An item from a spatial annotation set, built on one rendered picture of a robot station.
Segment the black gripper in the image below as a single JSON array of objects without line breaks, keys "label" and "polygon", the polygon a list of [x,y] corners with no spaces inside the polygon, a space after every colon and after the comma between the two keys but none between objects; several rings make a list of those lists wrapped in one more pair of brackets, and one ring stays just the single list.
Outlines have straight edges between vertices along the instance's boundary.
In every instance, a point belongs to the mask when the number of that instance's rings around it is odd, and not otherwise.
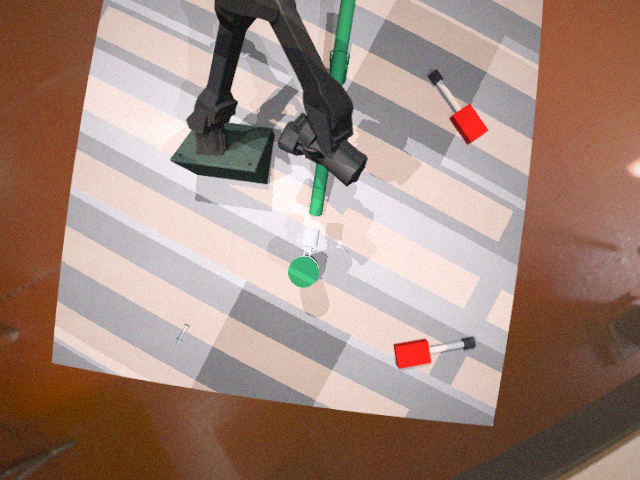
[{"label": "black gripper", "polygon": [[299,136],[298,134],[290,128],[290,124],[293,121],[289,121],[286,123],[279,139],[278,139],[278,147],[279,149],[294,155],[294,156],[305,156],[305,158],[308,158],[320,165],[322,165],[322,162],[324,160],[324,156],[321,157],[315,157],[315,156],[310,156],[306,153],[306,151],[304,150],[304,148],[302,147],[300,141],[299,141]]}]

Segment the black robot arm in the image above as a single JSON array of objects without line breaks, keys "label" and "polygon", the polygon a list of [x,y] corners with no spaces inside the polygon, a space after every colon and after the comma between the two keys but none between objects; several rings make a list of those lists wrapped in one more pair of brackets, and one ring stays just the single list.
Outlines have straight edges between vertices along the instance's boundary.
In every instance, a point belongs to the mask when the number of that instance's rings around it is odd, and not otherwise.
[{"label": "black robot arm", "polygon": [[224,154],[227,129],[238,101],[231,86],[246,31],[257,19],[270,23],[300,82],[303,106],[290,124],[310,156],[349,186],[364,170],[368,157],[348,139],[354,135],[353,105],[342,84],[330,76],[306,31],[295,0],[215,0],[220,22],[209,80],[186,119],[197,139],[196,155]]}]

